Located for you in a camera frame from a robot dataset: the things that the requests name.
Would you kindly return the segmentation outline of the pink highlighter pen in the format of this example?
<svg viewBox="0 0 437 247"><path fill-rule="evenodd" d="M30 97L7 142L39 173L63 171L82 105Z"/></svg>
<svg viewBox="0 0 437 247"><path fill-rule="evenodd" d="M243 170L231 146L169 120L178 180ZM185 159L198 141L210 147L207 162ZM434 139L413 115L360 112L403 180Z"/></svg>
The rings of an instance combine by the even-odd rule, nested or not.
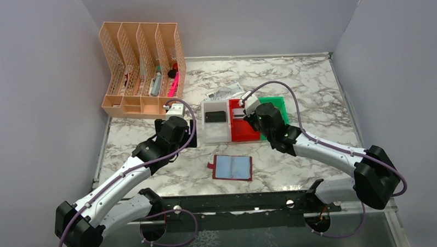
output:
<svg viewBox="0 0 437 247"><path fill-rule="evenodd" d="M178 89L178 85L179 85L179 80L180 80L179 72L176 71L176 70L170 70L168 72L168 76L170 78L173 78L173 83L172 83L172 85L171 85L171 87L170 87L170 89L168 91L168 96L169 97L173 97L174 94L176 93L176 91Z"/></svg>

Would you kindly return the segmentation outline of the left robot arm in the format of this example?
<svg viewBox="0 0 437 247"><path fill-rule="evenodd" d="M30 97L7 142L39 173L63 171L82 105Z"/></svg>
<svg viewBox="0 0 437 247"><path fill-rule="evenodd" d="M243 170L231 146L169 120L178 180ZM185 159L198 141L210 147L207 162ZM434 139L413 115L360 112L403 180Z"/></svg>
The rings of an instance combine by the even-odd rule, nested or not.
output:
<svg viewBox="0 0 437 247"><path fill-rule="evenodd" d="M137 218L155 219L161 214L159 196L153 191L122 198L157 170L175 161L190 148L196 136L196 119L171 116L160 122L153 136L139 143L126 162L95 190L74 203L63 201L55 211L54 233L58 247L99 247L116 228Z"/></svg>

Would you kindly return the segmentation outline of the peach plastic file organizer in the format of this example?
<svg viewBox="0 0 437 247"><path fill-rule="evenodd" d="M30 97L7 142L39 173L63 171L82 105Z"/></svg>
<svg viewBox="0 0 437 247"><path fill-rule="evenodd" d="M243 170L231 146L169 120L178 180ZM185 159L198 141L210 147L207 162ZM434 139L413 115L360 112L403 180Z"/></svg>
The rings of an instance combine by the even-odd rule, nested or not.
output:
<svg viewBox="0 0 437 247"><path fill-rule="evenodd" d="M99 38L111 72L101 107L112 118L163 119L163 106L183 96L186 61L178 23L104 22ZM150 83L161 67L158 97L149 96ZM179 72L178 89L168 91Z"/></svg>

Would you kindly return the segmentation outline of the paper receipts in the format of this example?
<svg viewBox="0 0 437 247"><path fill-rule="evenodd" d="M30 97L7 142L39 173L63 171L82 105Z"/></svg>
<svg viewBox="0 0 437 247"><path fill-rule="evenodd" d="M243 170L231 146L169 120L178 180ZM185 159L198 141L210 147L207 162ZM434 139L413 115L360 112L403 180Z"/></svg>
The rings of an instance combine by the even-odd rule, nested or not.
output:
<svg viewBox="0 0 437 247"><path fill-rule="evenodd" d="M244 92L245 90L238 82L231 83L206 93L205 101L231 99Z"/></svg>

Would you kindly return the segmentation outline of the green plastic bin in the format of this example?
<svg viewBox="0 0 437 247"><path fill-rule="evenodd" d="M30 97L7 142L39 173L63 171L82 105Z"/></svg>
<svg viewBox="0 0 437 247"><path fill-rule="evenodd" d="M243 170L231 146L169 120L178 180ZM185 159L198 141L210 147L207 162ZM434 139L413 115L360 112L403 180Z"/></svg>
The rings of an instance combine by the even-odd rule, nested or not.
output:
<svg viewBox="0 0 437 247"><path fill-rule="evenodd" d="M283 97L260 97L256 108L260 140L282 137L288 127L288 116Z"/></svg>

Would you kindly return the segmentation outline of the red leather card holder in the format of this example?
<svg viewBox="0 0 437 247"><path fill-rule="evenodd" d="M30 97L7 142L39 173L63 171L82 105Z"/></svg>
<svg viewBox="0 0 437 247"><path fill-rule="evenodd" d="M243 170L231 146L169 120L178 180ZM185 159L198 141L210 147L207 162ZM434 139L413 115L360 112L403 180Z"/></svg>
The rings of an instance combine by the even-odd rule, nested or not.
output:
<svg viewBox="0 0 437 247"><path fill-rule="evenodd" d="M215 155L206 168L212 170L212 178L232 181L252 181L251 156Z"/></svg>

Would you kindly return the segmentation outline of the silver credit card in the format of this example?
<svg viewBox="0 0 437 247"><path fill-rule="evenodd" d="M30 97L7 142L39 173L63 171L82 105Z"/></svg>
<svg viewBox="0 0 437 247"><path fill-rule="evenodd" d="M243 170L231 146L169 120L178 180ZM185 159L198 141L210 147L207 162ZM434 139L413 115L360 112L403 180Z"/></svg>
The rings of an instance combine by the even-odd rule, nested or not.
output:
<svg viewBox="0 0 437 247"><path fill-rule="evenodd" d="M233 108L232 118L234 120L242 120L245 116L246 116L246 112L244 108Z"/></svg>

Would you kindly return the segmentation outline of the grey green marker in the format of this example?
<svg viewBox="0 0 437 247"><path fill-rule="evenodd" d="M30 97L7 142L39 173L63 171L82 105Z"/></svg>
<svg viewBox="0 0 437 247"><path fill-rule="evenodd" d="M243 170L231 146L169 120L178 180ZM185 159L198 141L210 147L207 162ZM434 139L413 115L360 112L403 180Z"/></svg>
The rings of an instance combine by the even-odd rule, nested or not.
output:
<svg viewBox="0 0 437 247"><path fill-rule="evenodd" d="M161 84L162 84L162 73L161 73L161 67L158 66L156 69L155 78L153 78L150 83L149 96L158 97Z"/></svg>

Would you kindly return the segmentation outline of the white plastic bin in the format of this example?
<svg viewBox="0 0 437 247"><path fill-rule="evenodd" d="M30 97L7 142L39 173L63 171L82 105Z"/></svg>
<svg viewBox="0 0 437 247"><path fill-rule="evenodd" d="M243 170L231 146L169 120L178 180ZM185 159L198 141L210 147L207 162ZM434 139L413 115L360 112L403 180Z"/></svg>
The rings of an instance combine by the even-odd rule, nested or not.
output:
<svg viewBox="0 0 437 247"><path fill-rule="evenodd" d="M205 123L205 113L211 111L225 111L227 113L227 122ZM229 101L227 99L202 101L200 140L203 144L231 142L231 126L229 114L230 108Z"/></svg>

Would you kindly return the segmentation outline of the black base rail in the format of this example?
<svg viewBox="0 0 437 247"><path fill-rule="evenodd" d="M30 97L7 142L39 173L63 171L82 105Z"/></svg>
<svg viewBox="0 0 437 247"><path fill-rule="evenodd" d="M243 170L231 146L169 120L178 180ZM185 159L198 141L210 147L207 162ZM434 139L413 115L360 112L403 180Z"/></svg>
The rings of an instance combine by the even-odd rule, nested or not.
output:
<svg viewBox="0 0 437 247"><path fill-rule="evenodd" d="M318 184L306 190L180 197L160 197L146 188L138 194L149 199L151 210L137 221L146 233L304 227L341 210L314 195Z"/></svg>

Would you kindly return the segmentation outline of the red plastic bin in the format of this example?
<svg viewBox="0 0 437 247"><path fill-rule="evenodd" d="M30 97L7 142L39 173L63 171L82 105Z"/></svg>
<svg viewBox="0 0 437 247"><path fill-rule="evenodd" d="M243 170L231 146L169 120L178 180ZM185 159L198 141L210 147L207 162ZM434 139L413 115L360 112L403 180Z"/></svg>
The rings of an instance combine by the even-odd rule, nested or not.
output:
<svg viewBox="0 0 437 247"><path fill-rule="evenodd" d="M234 120L232 118L233 108L240 108L238 105L238 99L229 99L230 108L230 126L231 126L231 140L233 142L244 142L244 141L258 141L260 140L260 133L255 132L253 128L246 122L242 120Z"/></svg>

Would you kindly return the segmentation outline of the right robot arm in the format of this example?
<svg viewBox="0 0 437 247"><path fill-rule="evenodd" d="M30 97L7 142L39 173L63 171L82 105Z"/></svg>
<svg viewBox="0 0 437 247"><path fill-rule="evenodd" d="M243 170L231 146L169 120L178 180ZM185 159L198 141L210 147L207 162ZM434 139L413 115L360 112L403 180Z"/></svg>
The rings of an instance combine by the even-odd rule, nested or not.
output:
<svg viewBox="0 0 437 247"><path fill-rule="evenodd" d="M259 104L244 110L244 120L259 131L272 149L291 156L310 158L346 173L347 178L323 180L305 197L306 207L318 212L327 204L338 201L361 201L366 206L383 210L401 177L385 151L375 145L364 150L342 148L338 143L304 133L297 126L288 125L279 109L271 103Z"/></svg>

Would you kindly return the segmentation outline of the black credit card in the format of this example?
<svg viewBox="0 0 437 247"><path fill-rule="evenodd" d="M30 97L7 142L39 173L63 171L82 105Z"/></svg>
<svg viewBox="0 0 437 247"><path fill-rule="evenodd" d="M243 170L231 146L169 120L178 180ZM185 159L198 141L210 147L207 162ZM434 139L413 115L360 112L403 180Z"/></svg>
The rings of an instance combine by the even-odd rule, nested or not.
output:
<svg viewBox="0 0 437 247"><path fill-rule="evenodd" d="M225 111L210 111L205 113L205 123L222 123L227 122L227 113Z"/></svg>

